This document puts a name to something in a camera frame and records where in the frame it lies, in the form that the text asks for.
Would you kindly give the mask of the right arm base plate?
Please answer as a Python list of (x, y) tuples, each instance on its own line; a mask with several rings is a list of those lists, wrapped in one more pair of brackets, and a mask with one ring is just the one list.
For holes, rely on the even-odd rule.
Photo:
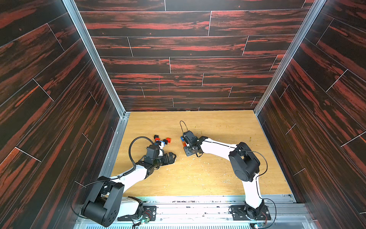
[(229, 213), (232, 215), (234, 221), (236, 220), (259, 220), (259, 221), (270, 221), (271, 215), (268, 207), (264, 205), (260, 210), (253, 210), (252, 207), (246, 205), (231, 205), (229, 207)]

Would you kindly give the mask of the aluminium front rail frame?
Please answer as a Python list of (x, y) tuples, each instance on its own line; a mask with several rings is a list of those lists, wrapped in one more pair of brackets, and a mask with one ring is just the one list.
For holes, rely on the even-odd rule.
[(244, 196), (142, 197), (144, 206), (156, 206), (156, 220), (115, 221), (111, 229), (316, 229), (304, 204), (292, 195), (264, 195), (270, 221), (236, 220), (231, 205), (244, 205)]

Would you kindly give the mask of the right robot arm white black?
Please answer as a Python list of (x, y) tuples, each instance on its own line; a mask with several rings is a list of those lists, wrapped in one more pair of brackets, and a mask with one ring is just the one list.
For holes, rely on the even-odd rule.
[(245, 191), (245, 210), (250, 219), (258, 219), (265, 208), (257, 178), (260, 172), (260, 161), (249, 146), (241, 142), (237, 145), (214, 141), (208, 137), (197, 137), (186, 131), (181, 137), (185, 143), (187, 156), (212, 154), (230, 161), (233, 172), (242, 182)]

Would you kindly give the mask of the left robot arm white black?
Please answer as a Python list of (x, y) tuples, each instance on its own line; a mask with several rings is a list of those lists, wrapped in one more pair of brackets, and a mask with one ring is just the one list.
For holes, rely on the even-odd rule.
[(128, 198), (123, 201), (126, 190), (136, 183), (147, 179), (153, 172), (162, 166), (174, 164), (176, 154), (164, 151), (158, 145), (147, 147), (147, 153), (138, 162), (133, 162), (133, 167), (114, 177), (101, 176), (91, 183), (91, 190), (81, 208), (81, 215), (104, 227), (109, 227), (120, 214), (121, 205), (127, 204), (126, 215), (135, 214), (140, 200)]

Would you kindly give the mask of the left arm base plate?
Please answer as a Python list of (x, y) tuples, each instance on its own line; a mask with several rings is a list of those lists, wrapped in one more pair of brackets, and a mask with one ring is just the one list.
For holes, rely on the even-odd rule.
[(117, 218), (117, 221), (139, 221), (148, 223), (156, 220), (157, 207), (156, 206), (142, 206), (133, 215), (126, 215)]

